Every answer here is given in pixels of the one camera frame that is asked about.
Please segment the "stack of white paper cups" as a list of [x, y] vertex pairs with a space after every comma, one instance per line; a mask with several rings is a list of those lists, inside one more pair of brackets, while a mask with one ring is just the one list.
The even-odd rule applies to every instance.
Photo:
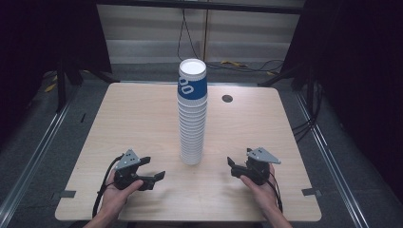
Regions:
[[207, 113], [206, 64], [199, 59], [180, 63], [177, 89], [181, 159], [197, 164], [202, 159]]

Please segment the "black curtain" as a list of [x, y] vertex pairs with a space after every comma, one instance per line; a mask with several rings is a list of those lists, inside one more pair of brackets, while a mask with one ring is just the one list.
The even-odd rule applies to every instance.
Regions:
[[112, 71], [95, 0], [0, 0], [0, 145], [59, 63], [75, 85], [78, 69]]
[[403, 202], [403, 0], [305, 0], [284, 69], [314, 74], [349, 135]]

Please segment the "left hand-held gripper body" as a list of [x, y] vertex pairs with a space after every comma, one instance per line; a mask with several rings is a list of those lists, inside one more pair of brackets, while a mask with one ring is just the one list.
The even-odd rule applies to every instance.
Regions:
[[139, 188], [139, 191], [152, 190], [155, 181], [151, 177], [141, 177], [137, 174], [140, 167], [140, 158], [133, 149], [128, 149], [123, 157], [115, 166], [114, 186], [119, 190], [127, 188], [132, 182], [141, 180], [144, 184]]

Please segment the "person's right hand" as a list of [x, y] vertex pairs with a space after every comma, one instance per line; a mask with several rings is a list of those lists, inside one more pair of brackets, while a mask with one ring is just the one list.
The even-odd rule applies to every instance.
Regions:
[[268, 181], [263, 185], [256, 185], [248, 177], [241, 176], [241, 181], [251, 190], [256, 203], [262, 214], [266, 217], [274, 214], [281, 214], [278, 208], [278, 200], [273, 186], [275, 185], [275, 169], [271, 163], [268, 164], [271, 175]]

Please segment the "person's left hand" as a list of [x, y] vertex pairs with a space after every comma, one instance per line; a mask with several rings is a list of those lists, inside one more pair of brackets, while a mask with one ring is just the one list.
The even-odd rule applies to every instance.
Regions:
[[119, 190], [113, 184], [114, 177], [115, 171], [112, 171], [106, 181], [106, 190], [104, 192], [102, 206], [99, 211], [99, 215], [113, 219], [119, 216], [126, 204], [128, 197], [144, 184], [142, 180], [135, 180], [127, 188]]

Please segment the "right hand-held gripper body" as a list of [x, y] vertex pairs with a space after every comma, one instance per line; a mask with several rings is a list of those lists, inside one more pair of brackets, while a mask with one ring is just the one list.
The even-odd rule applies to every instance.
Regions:
[[256, 149], [248, 148], [246, 155], [247, 170], [249, 171], [248, 177], [257, 185], [263, 185], [270, 177], [269, 164], [281, 164], [280, 159], [272, 155], [263, 147]]

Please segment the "black stand leg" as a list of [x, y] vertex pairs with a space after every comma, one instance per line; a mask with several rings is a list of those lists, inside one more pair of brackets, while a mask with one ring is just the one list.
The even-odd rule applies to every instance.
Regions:
[[78, 65], [69, 58], [62, 58], [58, 62], [57, 67], [57, 112], [61, 112], [67, 103], [66, 79], [68, 79], [73, 86], [80, 86], [83, 82], [83, 77], [80, 73]]

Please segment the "metal floor rail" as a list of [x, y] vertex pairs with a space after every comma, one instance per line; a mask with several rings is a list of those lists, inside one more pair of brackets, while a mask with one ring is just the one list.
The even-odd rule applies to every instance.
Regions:
[[36, 146], [29, 162], [22, 174], [18, 178], [17, 182], [13, 185], [7, 197], [0, 205], [0, 228], [7, 228], [10, 220], [12, 219], [19, 203], [25, 195], [31, 180], [33, 179], [37, 169], [45, 157], [48, 148], [50, 147], [54, 137], [58, 133], [58, 130], [63, 123], [65, 116], [67, 115], [72, 100], [76, 97], [79, 90], [78, 86], [74, 86], [69, 92], [69, 97], [66, 103], [56, 112], [52, 121], [50, 122], [47, 131], [42, 137], [39, 144]]
[[338, 193], [340, 194], [346, 206], [346, 209], [349, 212], [350, 217], [352, 218], [355, 228], [370, 228], [363, 214], [363, 211], [361, 210], [361, 207], [353, 194], [353, 191], [351, 190], [348, 182], [345, 180], [345, 177], [342, 174], [338, 163], [336, 162], [332, 150], [321, 132], [319, 125], [317, 123], [314, 123], [314, 119], [308, 111], [308, 106], [305, 98], [300, 92], [296, 93], [296, 97], [304, 118], [308, 122], [309, 129], [312, 132], [313, 137], [317, 143], [317, 147], [319, 148], [323, 160], [325, 161], [329, 172], [335, 182]]

